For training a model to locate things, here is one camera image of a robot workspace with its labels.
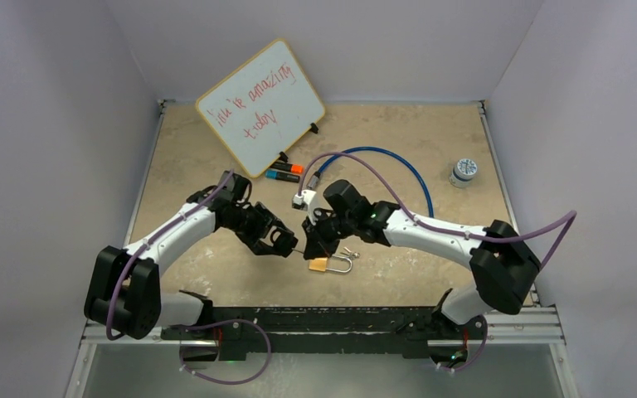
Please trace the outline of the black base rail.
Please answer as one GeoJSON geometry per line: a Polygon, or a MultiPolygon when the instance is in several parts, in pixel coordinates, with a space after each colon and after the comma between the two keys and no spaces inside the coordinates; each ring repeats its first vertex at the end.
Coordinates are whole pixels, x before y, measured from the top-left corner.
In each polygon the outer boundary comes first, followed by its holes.
{"type": "Polygon", "coordinates": [[[249,353],[393,354],[405,359],[463,362],[486,337],[482,316],[452,323],[436,308],[215,307],[203,316],[210,330],[166,327],[164,340],[208,340],[223,361],[249,353]]]}

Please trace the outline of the aluminium frame rail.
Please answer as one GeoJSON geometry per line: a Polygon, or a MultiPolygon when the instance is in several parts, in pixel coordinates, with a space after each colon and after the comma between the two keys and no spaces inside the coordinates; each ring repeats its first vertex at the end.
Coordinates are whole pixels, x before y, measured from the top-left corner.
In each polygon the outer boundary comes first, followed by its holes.
{"type": "Polygon", "coordinates": [[[523,308],[519,314],[491,312],[488,322],[488,344],[529,345],[564,343],[564,332],[554,307],[523,308]]]}

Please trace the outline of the white dry-erase board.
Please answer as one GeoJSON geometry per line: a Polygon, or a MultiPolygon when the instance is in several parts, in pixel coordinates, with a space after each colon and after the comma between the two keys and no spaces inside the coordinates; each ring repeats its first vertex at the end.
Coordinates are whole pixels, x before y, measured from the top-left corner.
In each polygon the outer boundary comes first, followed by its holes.
{"type": "Polygon", "coordinates": [[[326,114],[283,38],[199,97],[195,108],[250,177],[263,175],[326,114]]]}

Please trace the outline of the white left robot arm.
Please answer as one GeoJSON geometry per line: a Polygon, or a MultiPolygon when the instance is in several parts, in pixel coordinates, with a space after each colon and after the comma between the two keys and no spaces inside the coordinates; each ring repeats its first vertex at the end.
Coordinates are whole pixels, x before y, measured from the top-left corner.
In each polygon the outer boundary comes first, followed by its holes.
{"type": "Polygon", "coordinates": [[[105,328],[110,341],[142,339],[155,327],[182,327],[203,339],[214,328],[212,301],[180,290],[165,294],[161,278],[197,242],[220,229],[231,231],[253,255],[288,257],[295,233],[261,202],[251,203],[252,184],[232,170],[216,185],[193,193],[160,227],[123,248],[107,246],[95,259],[84,304],[85,317],[105,328]]]}

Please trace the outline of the silver key bunch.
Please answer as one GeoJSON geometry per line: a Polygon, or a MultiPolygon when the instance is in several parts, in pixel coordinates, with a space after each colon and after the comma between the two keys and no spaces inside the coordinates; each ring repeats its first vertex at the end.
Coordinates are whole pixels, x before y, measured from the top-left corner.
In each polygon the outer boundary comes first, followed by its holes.
{"type": "Polygon", "coordinates": [[[352,260],[359,259],[361,256],[359,252],[350,250],[348,247],[344,247],[343,250],[340,252],[340,254],[352,260]]]}

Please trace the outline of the brass padlock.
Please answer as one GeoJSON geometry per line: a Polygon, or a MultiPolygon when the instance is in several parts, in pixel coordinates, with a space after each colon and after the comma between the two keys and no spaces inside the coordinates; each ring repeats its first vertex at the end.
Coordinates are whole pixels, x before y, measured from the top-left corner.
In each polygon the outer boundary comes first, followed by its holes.
{"type": "Polygon", "coordinates": [[[308,262],[309,270],[348,274],[353,269],[353,259],[349,256],[333,255],[328,258],[317,258],[308,262]]]}

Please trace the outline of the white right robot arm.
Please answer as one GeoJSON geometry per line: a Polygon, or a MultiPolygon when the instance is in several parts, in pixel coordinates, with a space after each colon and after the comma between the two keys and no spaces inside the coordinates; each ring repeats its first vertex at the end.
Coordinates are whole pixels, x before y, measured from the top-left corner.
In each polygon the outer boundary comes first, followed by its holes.
{"type": "Polygon", "coordinates": [[[505,221],[467,226],[415,215],[397,203],[370,202],[346,180],[330,184],[323,197],[327,209],[317,206],[311,190],[292,199],[293,208],[306,213],[305,259],[332,255],[342,240],[357,237],[368,244],[419,250],[471,272],[470,285],[446,292],[437,304],[432,325],[442,337],[453,337],[471,319],[491,311],[520,313],[542,268],[505,221]]]}

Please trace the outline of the blue-capped black marker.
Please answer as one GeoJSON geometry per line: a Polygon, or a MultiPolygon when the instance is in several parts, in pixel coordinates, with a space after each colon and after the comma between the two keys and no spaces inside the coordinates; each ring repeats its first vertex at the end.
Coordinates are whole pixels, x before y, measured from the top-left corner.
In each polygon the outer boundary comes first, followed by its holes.
{"type": "Polygon", "coordinates": [[[283,182],[299,183],[300,181],[300,175],[293,174],[291,172],[282,172],[274,169],[266,171],[265,176],[269,179],[283,182]]]}

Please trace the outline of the orange-capped black marker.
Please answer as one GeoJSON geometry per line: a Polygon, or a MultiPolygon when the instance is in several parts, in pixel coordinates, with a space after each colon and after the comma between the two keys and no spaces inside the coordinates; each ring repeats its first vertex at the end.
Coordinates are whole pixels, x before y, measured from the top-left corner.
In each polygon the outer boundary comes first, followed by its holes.
{"type": "Polygon", "coordinates": [[[271,169],[279,170],[282,172],[290,172],[294,174],[302,174],[304,167],[293,163],[274,162],[270,165],[271,169]]]}

